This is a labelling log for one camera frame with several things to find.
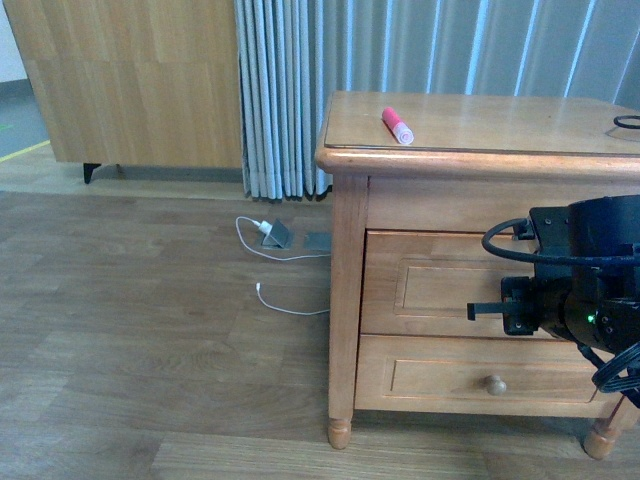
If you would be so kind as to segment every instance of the wooden cabinet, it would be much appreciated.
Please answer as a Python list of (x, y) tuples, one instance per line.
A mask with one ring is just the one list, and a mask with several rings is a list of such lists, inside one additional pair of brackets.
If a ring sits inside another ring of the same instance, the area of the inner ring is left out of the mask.
[[(380, 120), (393, 106), (409, 147)], [(602, 394), (572, 342), (508, 337), (503, 277), (530, 264), (480, 240), (533, 207), (640, 194), (640, 142), (612, 129), (632, 113), (593, 100), (334, 94), (317, 161), (334, 174), (329, 440), (347, 446), (354, 409), (600, 419), (585, 442), (604, 457), (637, 409)], [(494, 243), (532, 251), (508, 234)]]
[(233, 0), (4, 0), (56, 159), (241, 166)]

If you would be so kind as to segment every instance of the black robotic device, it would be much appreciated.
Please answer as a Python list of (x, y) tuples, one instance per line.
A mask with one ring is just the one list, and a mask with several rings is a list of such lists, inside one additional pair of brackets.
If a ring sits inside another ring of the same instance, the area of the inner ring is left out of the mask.
[[(507, 228), (514, 239), (536, 240), (536, 252), (493, 245)], [(532, 208), (528, 219), (490, 229), (482, 245), (499, 257), (533, 263), (534, 277), (503, 278), (502, 302), (467, 304), (469, 320), (502, 313), (507, 335), (542, 328), (574, 342), (597, 368), (596, 387), (622, 392), (640, 408), (640, 195)], [(593, 349), (614, 357), (604, 362)]]

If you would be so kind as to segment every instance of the gray curtain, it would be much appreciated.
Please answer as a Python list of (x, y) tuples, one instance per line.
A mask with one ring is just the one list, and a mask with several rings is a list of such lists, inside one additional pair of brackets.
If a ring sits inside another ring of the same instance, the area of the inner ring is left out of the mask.
[(640, 109), (638, 0), (236, 0), (245, 188), (323, 193), (331, 92), (592, 97)]

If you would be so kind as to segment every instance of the black cabinet foot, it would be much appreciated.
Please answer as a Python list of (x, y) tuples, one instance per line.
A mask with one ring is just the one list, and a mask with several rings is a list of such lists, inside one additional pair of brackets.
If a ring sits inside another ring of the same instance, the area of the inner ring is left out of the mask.
[(84, 170), (84, 183), (89, 185), (91, 182), (91, 175), (93, 175), (93, 171), (98, 168), (101, 163), (83, 163), (82, 168)]

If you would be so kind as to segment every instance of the drawer knob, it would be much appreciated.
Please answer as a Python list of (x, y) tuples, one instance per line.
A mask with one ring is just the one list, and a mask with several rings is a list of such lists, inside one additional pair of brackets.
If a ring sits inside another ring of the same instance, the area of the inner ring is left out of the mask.
[(498, 375), (490, 375), (484, 379), (484, 385), (489, 395), (500, 396), (507, 391), (507, 384)]

